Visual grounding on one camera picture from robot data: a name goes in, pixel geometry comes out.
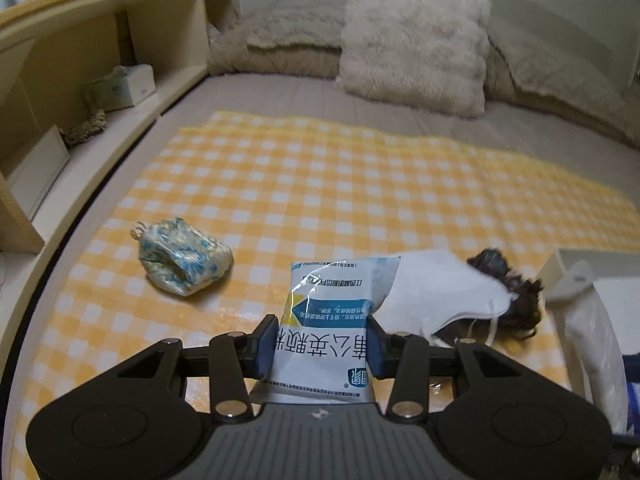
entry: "wooden headboard shelf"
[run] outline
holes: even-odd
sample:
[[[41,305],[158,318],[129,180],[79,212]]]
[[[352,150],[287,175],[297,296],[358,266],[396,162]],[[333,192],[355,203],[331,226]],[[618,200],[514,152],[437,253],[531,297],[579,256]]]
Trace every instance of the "wooden headboard shelf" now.
[[[0,370],[56,248],[111,168],[207,74],[207,21],[223,28],[237,0],[29,0],[0,12]],[[6,181],[43,134],[86,118],[80,85],[135,60],[156,92],[107,114],[107,129],[71,150],[36,212],[24,215]]]

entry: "gray pillow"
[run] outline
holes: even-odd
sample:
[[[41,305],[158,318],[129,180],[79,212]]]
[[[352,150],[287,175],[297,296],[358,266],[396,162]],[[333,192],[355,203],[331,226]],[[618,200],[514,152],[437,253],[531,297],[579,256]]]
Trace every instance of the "gray pillow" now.
[[[590,62],[513,25],[492,19],[489,38],[495,48],[496,79],[488,96],[552,112],[606,135],[640,144],[635,107],[625,103],[607,77]],[[508,71],[499,84],[497,76]]]
[[[211,75],[233,72],[275,73],[334,79],[340,50],[295,45],[264,50],[247,45],[246,30],[252,20],[242,20],[211,44],[207,65]]]
[[[340,48],[346,3],[347,0],[273,0],[247,28],[247,44],[257,48]]]

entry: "tissue box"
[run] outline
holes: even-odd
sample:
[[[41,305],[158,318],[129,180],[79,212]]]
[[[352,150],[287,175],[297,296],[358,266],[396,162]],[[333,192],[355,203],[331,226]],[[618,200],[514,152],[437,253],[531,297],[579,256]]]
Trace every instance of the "tissue box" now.
[[[89,110],[105,112],[135,106],[155,91],[154,69],[148,64],[117,66],[82,87]]]

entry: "medicine packet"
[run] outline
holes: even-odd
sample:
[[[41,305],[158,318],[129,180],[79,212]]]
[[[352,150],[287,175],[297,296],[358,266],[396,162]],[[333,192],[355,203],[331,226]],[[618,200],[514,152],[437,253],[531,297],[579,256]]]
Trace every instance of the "medicine packet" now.
[[[399,263],[396,256],[292,264],[273,365],[251,401],[373,401],[366,320],[391,290]]]

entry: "metal screw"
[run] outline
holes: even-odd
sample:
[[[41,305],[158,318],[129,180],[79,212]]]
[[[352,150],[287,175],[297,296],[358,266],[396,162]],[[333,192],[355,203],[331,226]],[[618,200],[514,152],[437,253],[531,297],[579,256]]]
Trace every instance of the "metal screw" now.
[[[396,402],[391,407],[391,411],[397,416],[402,416],[403,418],[412,418],[414,416],[420,415],[424,411],[424,408],[421,404],[418,404],[413,400],[401,400],[400,402]]]
[[[216,412],[229,418],[242,415],[246,410],[247,406],[241,400],[223,400],[216,404]]]

